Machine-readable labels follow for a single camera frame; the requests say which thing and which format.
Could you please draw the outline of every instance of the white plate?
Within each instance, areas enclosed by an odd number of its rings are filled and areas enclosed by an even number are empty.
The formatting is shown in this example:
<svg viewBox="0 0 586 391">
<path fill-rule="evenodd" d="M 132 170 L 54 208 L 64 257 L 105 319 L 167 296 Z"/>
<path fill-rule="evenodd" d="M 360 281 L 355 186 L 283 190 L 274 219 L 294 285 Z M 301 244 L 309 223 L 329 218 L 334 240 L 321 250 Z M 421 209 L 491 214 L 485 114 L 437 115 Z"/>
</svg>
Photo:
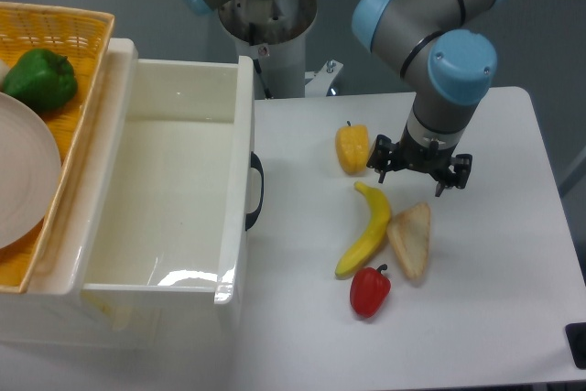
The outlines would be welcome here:
<svg viewBox="0 0 586 391">
<path fill-rule="evenodd" d="M 0 93 L 0 248 L 44 217 L 61 173 L 59 150 L 42 119 Z"/>
</svg>

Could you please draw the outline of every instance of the green bell pepper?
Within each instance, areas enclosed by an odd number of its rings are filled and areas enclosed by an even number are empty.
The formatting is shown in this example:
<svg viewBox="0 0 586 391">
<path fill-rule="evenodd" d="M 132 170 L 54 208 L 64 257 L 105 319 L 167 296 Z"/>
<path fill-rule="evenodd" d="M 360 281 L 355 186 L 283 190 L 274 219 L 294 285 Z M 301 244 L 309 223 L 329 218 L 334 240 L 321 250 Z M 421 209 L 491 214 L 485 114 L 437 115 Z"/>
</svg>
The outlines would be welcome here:
<svg viewBox="0 0 586 391">
<path fill-rule="evenodd" d="M 77 92 L 73 66 L 49 49 L 31 49 L 7 73 L 3 92 L 35 112 L 55 110 Z"/>
</svg>

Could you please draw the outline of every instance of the drawer handle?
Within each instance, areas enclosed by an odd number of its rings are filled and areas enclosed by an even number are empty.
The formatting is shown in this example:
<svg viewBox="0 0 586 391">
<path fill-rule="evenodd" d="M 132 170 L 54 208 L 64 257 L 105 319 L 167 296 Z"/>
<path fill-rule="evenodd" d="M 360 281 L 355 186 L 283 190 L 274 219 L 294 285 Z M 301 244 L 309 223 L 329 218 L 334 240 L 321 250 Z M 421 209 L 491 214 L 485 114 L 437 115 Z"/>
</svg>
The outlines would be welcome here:
<svg viewBox="0 0 586 391">
<path fill-rule="evenodd" d="M 255 225 L 256 220 L 260 215 L 260 211 L 263 209 L 263 199 L 265 198 L 265 173 L 263 171 L 263 164 L 260 163 L 260 159 L 254 151 L 250 152 L 250 168 L 254 168 L 260 173 L 260 201 L 254 211 L 246 214 L 246 223 L 244 227 L 246 231 Z"/>
</svg>

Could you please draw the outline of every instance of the yellow bell pepper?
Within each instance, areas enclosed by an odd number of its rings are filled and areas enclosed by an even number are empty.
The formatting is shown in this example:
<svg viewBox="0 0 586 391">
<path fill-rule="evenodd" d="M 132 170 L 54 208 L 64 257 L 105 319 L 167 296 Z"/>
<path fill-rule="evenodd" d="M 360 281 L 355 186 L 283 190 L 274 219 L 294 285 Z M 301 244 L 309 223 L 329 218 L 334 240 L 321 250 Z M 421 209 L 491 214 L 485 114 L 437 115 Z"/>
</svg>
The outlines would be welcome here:
<svg viewBox="0 0 586 391">
<path fill-rule="evenodd" d="M 336 153 L 346 174 L 357 174 L 366 168 L 370 146 L 365 125 L 348 125 L 336 133 Z"/>
</svg>

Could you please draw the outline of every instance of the screw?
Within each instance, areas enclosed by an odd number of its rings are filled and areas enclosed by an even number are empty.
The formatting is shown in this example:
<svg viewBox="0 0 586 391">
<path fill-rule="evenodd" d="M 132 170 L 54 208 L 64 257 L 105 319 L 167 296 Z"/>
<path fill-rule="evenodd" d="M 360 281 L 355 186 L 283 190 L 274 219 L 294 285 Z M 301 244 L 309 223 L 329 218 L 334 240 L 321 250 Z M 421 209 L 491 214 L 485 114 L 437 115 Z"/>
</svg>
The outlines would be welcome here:
<svg viewBox="0 0 586 391">
<path fill-rule="evenodd" d="M 335 68 L 335 67 L 336 67 L 336 62 L 334 60 L 329 60 L 326 63 L 326 71 L 328 73 L 332 73 L 333 72 L 333 68 Z"/>
</svg>

